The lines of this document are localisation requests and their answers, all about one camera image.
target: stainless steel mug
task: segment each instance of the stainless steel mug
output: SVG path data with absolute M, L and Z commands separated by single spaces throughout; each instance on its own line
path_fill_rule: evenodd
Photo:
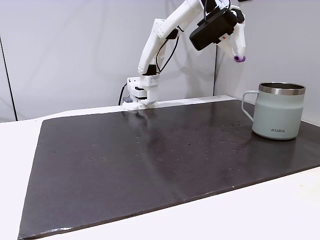
M 265 138 L 294 139 L 299 132 L 306 87 L 285 82 L 264 82 L 259 91 L 246 91 L 242 110 L 253 122 L 252 130 Z M 258 94 L 253 117 L 244 109 L 246 94 Z

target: mug handle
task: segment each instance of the mug handle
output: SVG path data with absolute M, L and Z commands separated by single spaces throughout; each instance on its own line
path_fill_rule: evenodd
M 241 104 L 242 111 L 245 113 L 245 115 L 248 116 L 248 118 L 250 118 L 252 122 L 254 121 L 254 118 L 244 109 L 245 96 L 247 94 L 258 94 L 258 93 L 259 91 L 246 91 L 242 96 L 242 104 Z

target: white wall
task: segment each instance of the white wall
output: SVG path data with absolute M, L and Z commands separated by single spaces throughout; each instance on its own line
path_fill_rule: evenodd
M 0 123 L 15 121 L 5 62 L 0 46 Z
M 0 32 L 19 120 L 118 104 L 155 18 L 183 0 L 0 0 Z M 163 100 L 213 95 L 215 46 L 180 38 L 161 75 Z M 175 42 L 170 42 L 170 55 Z
M 214 95 L 240 99 L 262 82 L 302 84 L 302 119 L 320 125 L 320 1 L 253 0 L 240 7 L 246 17 L 246 62 L 237 64 L 218 49 Z M 253 103 L 255 97 L 246 99 Z

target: mug rim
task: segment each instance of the mug rim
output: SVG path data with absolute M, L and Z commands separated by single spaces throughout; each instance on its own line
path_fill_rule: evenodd
M 259 91 L 275 95 L 296 96 L 304 95 L 306 87 L 296 83 L 267 81 L 259 84 Z

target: purple fingertip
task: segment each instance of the purple fingertip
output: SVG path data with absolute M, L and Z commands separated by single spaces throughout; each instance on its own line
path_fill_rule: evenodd
M 246 60 L 246 56 L 243 56 L 243 58 L 240 59 L 240 57 L 236 55 L 236 56 L 234 56 L 234 60 L 235 60 L 237 63 L 242 63 L 242 62 L 244 62 L 244 61 Z

